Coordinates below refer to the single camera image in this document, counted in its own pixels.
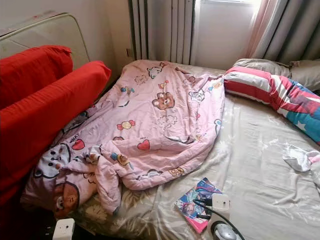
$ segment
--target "gray curtain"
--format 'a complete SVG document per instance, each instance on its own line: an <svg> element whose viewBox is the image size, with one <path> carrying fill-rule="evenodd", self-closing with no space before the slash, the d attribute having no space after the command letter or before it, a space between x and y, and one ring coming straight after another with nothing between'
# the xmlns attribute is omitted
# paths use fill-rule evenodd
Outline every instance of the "gray curtain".
<svg viewBox="0 0 320 240"><path fill-rule="evenodd" d="M280 0L254 58L281 63L320 58L320 0Z"/></svg>
<svg viewBox="0 0 320 240"><path fill-rule="evenodd" d="M129 0L135 59L190 63L194 0Z"/></svg>

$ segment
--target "bedsheet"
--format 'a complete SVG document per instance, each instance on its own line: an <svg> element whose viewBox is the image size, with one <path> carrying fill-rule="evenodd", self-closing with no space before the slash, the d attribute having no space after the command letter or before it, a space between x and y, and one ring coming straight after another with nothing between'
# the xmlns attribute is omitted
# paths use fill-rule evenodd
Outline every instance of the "bedsheet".
<svg viewBox="0 0 320 240"><path fill-rule="evenodd" d="M182 66L193 74L222 70ZM283 116L255 101L226 95L222 125L203 165L174 181L143 191L122 188L121 207L109 216L98 195L70 216L93 233L127 239L203 239L175 209L175 201L207 177L231 198L230 220L246 240L318 239L320 197L309 172L283 159L286 145L319 150Z"/></svg>

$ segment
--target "red sofa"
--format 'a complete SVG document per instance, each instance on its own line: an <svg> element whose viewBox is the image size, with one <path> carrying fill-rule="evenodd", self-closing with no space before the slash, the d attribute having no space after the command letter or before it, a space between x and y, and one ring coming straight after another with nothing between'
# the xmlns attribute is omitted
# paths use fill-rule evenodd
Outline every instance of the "red sofa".
<svg viewBox="0 0 320 240"><path fill-rule="evenodd" d="M19 220L26 228L28 213L19 206L26 176L60 129L93 104L111 75L100 61L72 67L64 46L35 47L0 59L1 236L13 221L15 229Z"/></svg>

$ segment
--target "book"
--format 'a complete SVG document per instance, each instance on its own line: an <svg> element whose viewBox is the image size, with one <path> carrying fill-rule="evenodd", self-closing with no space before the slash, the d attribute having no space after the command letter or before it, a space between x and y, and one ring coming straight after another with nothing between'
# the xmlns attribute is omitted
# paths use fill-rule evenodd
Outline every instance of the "book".
<svg viewBox="0 0 320 240"><path fill-rule="evenodd" d="M197 217L197 214L206 215L206 211L195 204L193 199L208 199L212 194L222 194L222 192L205 177L175 202L175 206L198 234L207 227L208 220Z"/></svg>

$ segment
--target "star print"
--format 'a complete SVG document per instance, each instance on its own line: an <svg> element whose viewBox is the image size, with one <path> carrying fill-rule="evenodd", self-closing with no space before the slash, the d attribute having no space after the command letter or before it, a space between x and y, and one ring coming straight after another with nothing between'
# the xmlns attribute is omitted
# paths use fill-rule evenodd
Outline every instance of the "star print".
<svg viewBox="0 0 320 240"><path fill-rule="evenodd" d="M302 124L300 121L298 121L297 125L296 125L298 128L300 128L302 131L305 131L305 124Z"/></svg>

